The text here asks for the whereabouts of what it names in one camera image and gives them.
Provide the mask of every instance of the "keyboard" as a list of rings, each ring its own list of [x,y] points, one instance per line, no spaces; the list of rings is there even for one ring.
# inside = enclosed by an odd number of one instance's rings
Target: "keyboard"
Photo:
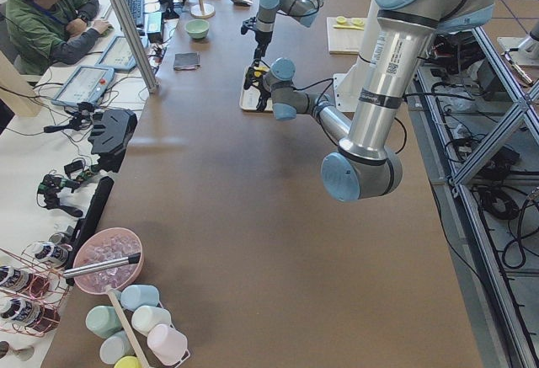
[[[144,0],[126,0],[137,27],[144,27]]]

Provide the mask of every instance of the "brown tabletop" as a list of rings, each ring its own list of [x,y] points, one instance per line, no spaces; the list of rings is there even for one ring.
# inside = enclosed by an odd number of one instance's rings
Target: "brown tabletop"
[[[255,47],[239,30],[258,0],[206,2],[210,34],[191,41],[182,15],[100,223],[140,236],[137,282],[159,288],[187,335],[184,366],[482,366],[406,110],[400,187],[332,200],[319,169],[334,147],[309,116],[239,109]],[[297,87],[347,71],[355,58],[328,54],[325,17],[364,17],[369,2],[328,0],[311,29],[278,16],[267,61],[293,59]],[[174,72],[188,51],[201,68]],[[402,141],[396,124],[389,144]],[[44,367],[103,366],[84,327],[97,304],[108,299],[74,291]]]

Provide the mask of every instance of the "cutting board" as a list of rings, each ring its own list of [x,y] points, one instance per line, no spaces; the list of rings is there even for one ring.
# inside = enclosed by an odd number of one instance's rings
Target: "cutting board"
[[[364,23],[367,21],[365,18],[360,19]],[[359,29],[334,29],[334,24],[337,24],[336,17],[326,18],[329,53],[357,55],[360,51],[361,39],[365,31]]]

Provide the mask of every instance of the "white cup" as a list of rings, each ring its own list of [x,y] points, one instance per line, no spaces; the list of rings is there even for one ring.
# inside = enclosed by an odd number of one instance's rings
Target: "white cup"
[[[133,328],[144,336],[147,336],[153,328],[161,323],[167,326],[172,324],[170,312],[161,307],[149,307],[148,305],[138,307],[131,318]]]
[[[99,357],[109,365],[114,365],[121,357],[134,354],[135,350],[123,330],[106,339],[99,349]]]
[[[177,364],[187,352],[187,337],[166,324],[158,324],[150,331],[147,344],[164,365]]]
[[[156,307],[159,303],[159,290],[153,285],[129,285],[121,292],[120,302],[130,311],[142,305]]]

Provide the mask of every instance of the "wooden stand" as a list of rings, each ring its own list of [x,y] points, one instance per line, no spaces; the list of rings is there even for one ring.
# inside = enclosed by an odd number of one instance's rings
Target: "wooden stand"
[[[191,8],[191,16],[195,19],[208,19],[215,13],[215,8],[208,3],[204,3],[204,0],[199,0],[198,6],[193,6]]]
[[[19,75],[8,58],[0,51],[0,84],[17,94],[0,89],[0,99],[19,117],[36,117],[41,110],[41,100]]]

